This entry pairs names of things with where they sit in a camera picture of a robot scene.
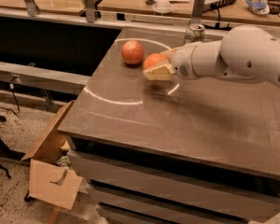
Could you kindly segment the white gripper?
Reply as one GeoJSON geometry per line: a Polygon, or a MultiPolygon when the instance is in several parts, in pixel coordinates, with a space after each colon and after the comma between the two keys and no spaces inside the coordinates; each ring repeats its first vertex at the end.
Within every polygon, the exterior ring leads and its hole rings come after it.
{"type": "Polygon", "coordinates": [[[162,51],[161,55],[171,61],[171,64],[159,63],[145,69],[143,71],[145,78],[150,81],[168,81],[176,74],[184,80],[198,79],[199,77],[194,72],[192,58],[199,45],[199,42],[188,43],[182,47],[162,51]]]}

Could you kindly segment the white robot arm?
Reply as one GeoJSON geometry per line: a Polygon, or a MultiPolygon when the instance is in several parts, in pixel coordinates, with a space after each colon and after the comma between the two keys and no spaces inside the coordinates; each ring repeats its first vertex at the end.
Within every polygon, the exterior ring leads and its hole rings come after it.
{"type": "Polygon", "coordinates": [[[188,43],[166,53],[169,59],[143,71],[146,79],[267,81],[280,89],[280,42],[255,26],[239,26],[218,41],[188,43]]]}

